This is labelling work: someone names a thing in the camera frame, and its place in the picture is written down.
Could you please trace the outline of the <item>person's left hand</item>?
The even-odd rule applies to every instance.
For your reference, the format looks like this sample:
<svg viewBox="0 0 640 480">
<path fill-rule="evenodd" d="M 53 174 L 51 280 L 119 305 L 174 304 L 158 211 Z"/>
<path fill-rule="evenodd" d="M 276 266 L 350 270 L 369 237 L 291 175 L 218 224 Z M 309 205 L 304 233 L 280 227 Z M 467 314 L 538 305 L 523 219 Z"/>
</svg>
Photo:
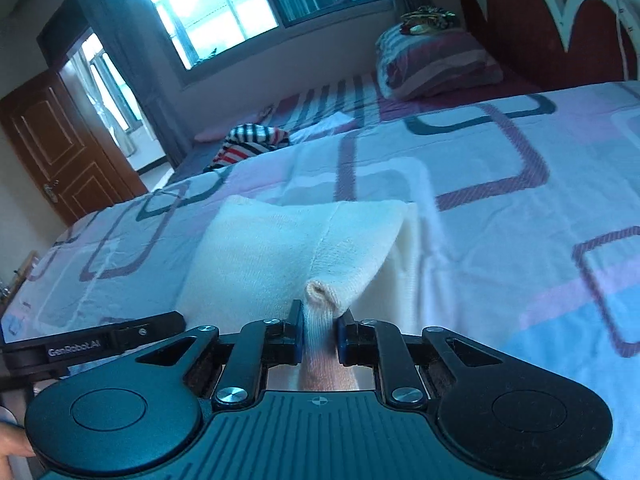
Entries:
<svg viewBox="0 0 640 480">
<path fill-rule="evenodd" d="M 2 422 L 0 427 L 0 456 L 2 479 L 12 478 L 12 470 L 9 464 L 10 456 L 35 456 L 35 452 L 32 449 L 23 428 L 8 424 L 7 422 Z"/>
</svg>

